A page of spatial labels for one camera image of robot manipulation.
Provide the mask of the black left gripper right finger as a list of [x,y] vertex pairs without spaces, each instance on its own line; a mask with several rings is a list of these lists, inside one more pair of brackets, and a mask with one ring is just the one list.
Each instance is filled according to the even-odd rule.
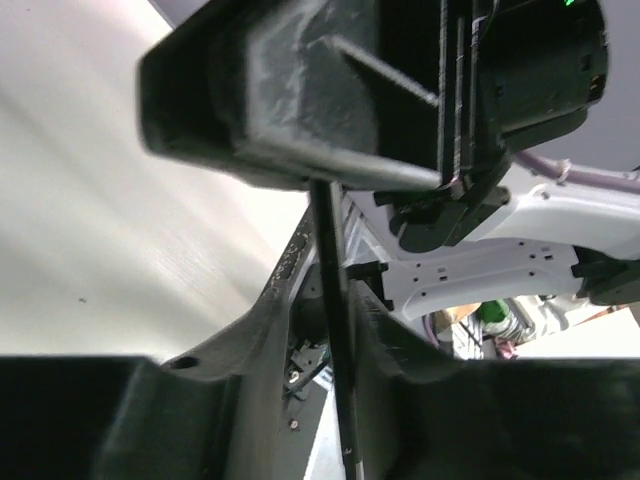
[[368,479],[635,479],[639,363],[458,360],[351,291]]

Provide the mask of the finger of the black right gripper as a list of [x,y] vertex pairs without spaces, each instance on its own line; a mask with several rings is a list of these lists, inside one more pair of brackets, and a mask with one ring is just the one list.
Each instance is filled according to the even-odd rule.
[[144,146],[266,188],[311,180],[432,190],[420,156],[383,144],[382,104],[438,97],[383,61],[374,1],[210,1],[140,60]]

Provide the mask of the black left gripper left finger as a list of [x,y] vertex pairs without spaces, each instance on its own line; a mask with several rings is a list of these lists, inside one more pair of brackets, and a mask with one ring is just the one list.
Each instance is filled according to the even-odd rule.
[[269,479],[288,302],[262,294],[196,348],[1,360],[5,479]]

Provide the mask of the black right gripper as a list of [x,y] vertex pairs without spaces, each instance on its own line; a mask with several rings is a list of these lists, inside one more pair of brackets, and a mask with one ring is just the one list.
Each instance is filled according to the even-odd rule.
[[380,153],[442,177],[377,196],[405,250],[453,246],[506,205],[511,155],[579,128],[609,70],[597,1],[384,1],[378,52],[409,79],[377,90]]

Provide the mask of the pink and black folding umbrella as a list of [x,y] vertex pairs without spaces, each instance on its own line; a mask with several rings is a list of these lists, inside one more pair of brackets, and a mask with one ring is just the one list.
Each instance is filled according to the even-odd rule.
[[310,182],[310,207],[320,264],[340,447],[345,477],[364,477],[355,409],[353,322],[345,261],[342,191],[337,182]]

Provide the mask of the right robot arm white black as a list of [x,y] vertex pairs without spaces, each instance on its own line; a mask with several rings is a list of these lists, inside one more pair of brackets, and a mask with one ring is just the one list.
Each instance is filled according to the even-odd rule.
[[599,1],[210,1],[138,66],[153,153],[307,190],[301,317],[639,297],[639,176],[540,158],[603,97]]

